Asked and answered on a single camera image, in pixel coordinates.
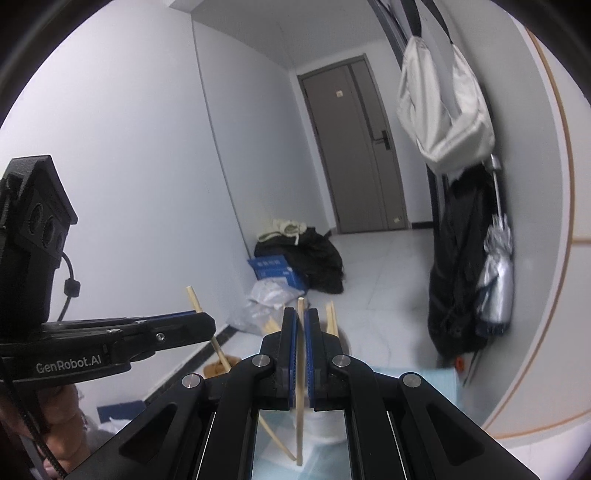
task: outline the camera lens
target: camera lens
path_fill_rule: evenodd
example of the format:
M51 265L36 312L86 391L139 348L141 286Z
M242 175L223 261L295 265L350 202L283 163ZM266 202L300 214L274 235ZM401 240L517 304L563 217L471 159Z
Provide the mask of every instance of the camera lens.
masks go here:
M31 216L29 217L29 232L35 233L41 225L41 218L43 217L43 207L41 203L37 203L33 211L31 212Z
M45 248L49 247L51 240L53 240L53 233L55 231L56 227L53 224L53 217L49 217L45 224L45 228L43 229L43 238L41 239Z

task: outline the black coat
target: black coat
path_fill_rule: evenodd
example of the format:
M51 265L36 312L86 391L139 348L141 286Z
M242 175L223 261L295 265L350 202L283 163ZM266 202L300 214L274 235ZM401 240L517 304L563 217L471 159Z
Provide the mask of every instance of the black coat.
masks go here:
M291 268L315 290L343 293L343 260L325 237L308 227L295 245L295 237L275 236L258 242L255 257L283 255Z
M444 358L486 345L486 339L476 335L476 284L494 213L494 184L484 167L470 168L452 183L435 240L427 322L431 340Z

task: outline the black baseboard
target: black baseboard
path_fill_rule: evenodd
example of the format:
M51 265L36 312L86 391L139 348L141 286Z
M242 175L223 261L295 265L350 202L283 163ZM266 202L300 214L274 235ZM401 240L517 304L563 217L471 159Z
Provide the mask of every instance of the black baseboard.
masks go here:
M410 224L412 230L421 230L424 228L433 228L433 222L414 222Z
M222 346L226 343L230 338L234 336L237 332L234 327L230 327L229 325L224 328L218 335L216 335L217 342ZM211 342L208 342L201 350L199 350L195 355L193 355L187 363L183 365L182 368L179 369L174 375L172 375L166 382L160 385L148 398L144 400L146 405L150 405L156 398L158 398L162 393L167 391L172 385L176 382L181 380L185 375L191 374L199 370L199 367L202 366L209 357L211 357L215 351L213 350L213 346Z

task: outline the human hand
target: human hand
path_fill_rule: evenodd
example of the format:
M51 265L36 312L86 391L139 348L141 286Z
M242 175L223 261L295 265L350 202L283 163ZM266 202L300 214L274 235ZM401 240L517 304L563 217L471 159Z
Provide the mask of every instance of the human hand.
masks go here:
M60 462L66 472L70 473L90 456L86 443L82 412L78 408L78 392L74 385L57 388L46 388L37 392L41 411L46 418L49 433L44 435L47 447ZM0 420L13 432L33 438L25 426L16 407L0 395ZM43 465L52 478L57 472L45 460Z

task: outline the silver umbrella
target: silver umbrella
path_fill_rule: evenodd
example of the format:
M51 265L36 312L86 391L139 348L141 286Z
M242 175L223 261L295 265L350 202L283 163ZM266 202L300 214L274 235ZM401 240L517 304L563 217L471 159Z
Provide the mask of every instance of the silver umbrella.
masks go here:
M497 215L492 217L492 225L488 228L484 241L487 254L484 267L476 286L478 299L476 313L479 335L488 337L503 335L509 328L513 308L513 238L509 228L507 215L502 213L501 195L497 172L501 170L499 159L491 155L485 162L486 169L491 172L495 183Z

